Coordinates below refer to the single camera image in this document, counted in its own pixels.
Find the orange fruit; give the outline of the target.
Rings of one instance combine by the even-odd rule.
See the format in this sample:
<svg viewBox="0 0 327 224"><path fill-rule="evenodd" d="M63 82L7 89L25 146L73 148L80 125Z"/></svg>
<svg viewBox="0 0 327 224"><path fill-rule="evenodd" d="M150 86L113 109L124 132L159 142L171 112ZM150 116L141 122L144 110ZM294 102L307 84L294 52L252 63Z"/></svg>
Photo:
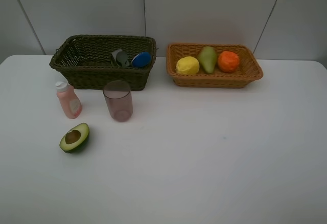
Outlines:
<svg viewBox="0 0 327 224"><path fill-rule="evenodd" d="M223 51L218 57L218 67L225 73L233 73L240 65L238 54L231 51Z"/></svg>

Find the orange wicker basket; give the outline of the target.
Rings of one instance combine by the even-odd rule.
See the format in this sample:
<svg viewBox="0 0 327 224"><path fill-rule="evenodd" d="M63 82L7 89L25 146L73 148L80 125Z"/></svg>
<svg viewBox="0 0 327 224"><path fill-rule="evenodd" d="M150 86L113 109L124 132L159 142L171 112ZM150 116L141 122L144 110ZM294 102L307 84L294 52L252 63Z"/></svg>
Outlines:
<svg viewBox="0 0 327 224"><path fill-rule="evenodd" d="M211 44L210 46L220 55L223 51L238 54L240 66L233 73L225 73L218 66L212 74L207 74L200 68L198 74L183 75L175 72L177 61L183 57L197 57L205 44L200 43L171 43L167 47L166 70L177 86L182 87L214 87L214 88L243 88L249 83L263 77L263 71L251 50L241 44Z"/></svg>

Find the green red pear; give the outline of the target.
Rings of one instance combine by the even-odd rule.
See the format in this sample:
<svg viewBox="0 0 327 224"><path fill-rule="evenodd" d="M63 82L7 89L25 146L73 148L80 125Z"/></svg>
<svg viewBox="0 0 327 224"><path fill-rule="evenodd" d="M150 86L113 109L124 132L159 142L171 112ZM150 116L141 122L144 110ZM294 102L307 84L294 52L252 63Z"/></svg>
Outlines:
<svg viewBox="0 0 327 224"><path fill-rule="evenodd" d="M214 72L218 57L213 47L203 47L197 55L197 59L207 74Z"/></svg>

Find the white bottle blue cap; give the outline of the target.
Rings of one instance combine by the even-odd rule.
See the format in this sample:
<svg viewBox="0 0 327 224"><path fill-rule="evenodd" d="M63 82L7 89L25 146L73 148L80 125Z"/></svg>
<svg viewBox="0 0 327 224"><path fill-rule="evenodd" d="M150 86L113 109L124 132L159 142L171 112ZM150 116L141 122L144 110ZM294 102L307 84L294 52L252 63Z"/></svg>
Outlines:
<svg viewBox="0 0 327 224"><path fill-rule="evenodd" d="M147 66L152 60L152 57L150 55L150 53L148 52L142 52L139 53L138 55L136 55L132 61L131 61L131 65L134 68L143 68L145 66Z"/></svg>

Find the pink bottle white cap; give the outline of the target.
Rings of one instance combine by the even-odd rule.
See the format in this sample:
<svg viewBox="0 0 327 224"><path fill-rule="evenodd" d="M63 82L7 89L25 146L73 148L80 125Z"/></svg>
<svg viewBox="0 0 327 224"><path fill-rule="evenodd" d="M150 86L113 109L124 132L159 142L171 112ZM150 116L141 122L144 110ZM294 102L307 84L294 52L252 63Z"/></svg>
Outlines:
<svg viewBox="0 0 327 224"><path fill-rule="evenodd" d="M55 87L65 115L70 119L78 117L82 111L82 104L75 94L74 87L63 81L56 82Z"/></svg>

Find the translucent pink cup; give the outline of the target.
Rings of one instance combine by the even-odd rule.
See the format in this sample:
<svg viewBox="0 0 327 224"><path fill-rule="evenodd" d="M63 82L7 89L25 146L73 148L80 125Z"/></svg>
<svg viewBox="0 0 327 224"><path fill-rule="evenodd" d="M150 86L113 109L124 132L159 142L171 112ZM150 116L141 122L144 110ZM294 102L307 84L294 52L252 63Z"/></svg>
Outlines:
<svg viewBox="0 0 327 224"><path fill-rule="evenodd" d="M103 95L111 117L118 122L129 120L133 114L132 93L122 80L111 81L103 88Z"/></svg>

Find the yellow lemon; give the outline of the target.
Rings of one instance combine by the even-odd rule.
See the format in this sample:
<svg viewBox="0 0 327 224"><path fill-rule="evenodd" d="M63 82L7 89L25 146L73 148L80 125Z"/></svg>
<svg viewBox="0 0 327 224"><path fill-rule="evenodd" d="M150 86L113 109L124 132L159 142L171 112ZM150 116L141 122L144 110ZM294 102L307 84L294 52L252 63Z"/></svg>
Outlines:
<svg viewBox="0 0 327 224"><path fill-rule="evenodd" d="M194 75L200 70L199 61L192 56L181 58L176 63L175 71L178 74Z"/></svg>

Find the halved avocado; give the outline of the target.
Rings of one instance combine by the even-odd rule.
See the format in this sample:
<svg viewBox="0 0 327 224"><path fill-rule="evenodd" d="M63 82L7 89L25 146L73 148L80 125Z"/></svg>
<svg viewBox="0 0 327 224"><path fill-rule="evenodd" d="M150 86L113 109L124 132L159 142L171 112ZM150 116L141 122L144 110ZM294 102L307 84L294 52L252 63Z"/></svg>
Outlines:
<svg viewBox="0 0 327 224"><path fill-rule="evenodd" d="M59 143L65 153L77 153L88 144L90 129L87 123L81 123L68 131Z"/></svg>

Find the black pump dispenser bottle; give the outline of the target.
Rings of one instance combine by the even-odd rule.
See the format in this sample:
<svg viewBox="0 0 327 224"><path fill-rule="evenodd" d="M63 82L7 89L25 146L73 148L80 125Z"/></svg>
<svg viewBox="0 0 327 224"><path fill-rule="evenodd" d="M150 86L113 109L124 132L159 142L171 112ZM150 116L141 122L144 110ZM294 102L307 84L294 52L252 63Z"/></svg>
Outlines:
<svg viewBox="0 0 327 224"><path fill-rule="evenodd" d="M130 67L130 62L128 60L128 55L122 49L115 50L111 53L112 55L112 63L115 66L121 68L128 68Z"/></svg>

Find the dark brown wicker basket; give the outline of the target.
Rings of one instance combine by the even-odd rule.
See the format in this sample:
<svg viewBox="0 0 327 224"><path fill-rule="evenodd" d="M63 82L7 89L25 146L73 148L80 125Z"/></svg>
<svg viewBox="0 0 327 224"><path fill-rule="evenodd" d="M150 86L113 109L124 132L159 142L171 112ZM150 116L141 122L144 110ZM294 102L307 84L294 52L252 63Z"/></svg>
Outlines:
<svg viewBox="0 0 327 224"><path fill-rule="evenodd" d="M112 52L121 49L128 61L142 52L151 55L151 62L142 68L121 67ZM50 67L60 72L76 89L101 90L115 80L126 81L132 91L145 88L156 60L154 38L130 35L73 35L57 49Z"/></svg>

